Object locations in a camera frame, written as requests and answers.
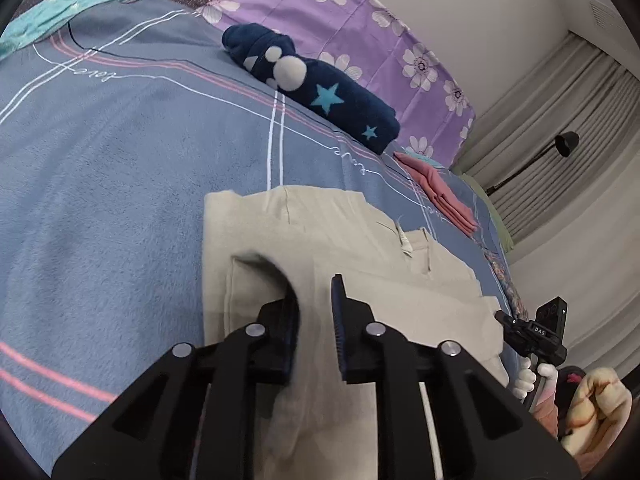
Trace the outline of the white-gloved right hand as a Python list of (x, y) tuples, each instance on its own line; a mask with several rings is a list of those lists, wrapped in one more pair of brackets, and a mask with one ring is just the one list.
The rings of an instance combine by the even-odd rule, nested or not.
[(521, 358), (520, 371), (512, 386), (514, 396), (523, 401), (529, 393), (535, 390), (535, 382), (538, 377), (544, 380), (544, 384), (538, 394), (537, 403), (553, 398), (558, 384), (558, 370), (547, 363), (540, 363), (536, 368), (533, 368), (529, 358)]

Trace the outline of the pink sleeve forearm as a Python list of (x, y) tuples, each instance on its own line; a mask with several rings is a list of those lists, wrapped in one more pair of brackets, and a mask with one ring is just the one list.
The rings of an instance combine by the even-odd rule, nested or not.
[(555, 405), (556, 380), (549, 378), (540, 390), (532, 415), (555, 439), (559, 431), (559, 410)]

